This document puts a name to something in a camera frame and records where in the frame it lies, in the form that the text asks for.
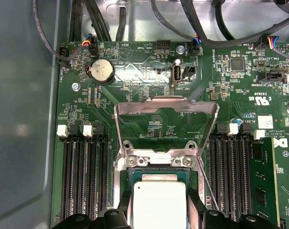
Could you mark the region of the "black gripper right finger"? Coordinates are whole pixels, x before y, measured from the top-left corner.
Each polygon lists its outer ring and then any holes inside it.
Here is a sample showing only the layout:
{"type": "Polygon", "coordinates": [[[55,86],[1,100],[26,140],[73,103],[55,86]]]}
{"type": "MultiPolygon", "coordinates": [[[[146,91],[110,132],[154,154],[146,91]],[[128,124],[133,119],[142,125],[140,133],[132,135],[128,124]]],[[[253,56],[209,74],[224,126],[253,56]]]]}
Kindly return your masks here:
{"type": "Polygon", "coordinates": [[[268,220],[243,215],[238,222],[226,217],[223,212],[207,210],[196,190],[187,193],[187,219],[191,229],[277,229],[278,226],[268,220]]]}

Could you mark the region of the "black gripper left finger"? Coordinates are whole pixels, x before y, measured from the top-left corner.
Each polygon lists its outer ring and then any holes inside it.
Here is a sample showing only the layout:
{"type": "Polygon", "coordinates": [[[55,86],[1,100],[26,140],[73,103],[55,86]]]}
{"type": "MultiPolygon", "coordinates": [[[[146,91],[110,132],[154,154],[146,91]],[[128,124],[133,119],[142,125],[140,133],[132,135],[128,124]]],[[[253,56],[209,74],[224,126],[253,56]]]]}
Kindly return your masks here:
{"type": "Polygon", "coordinates": [[[131,192],[124,191],[118,208],[106,210],[95,220],[85,214],[74,214],[54,226],[54,229],[131,229],[127,221],[130,200],[131,192]]]}

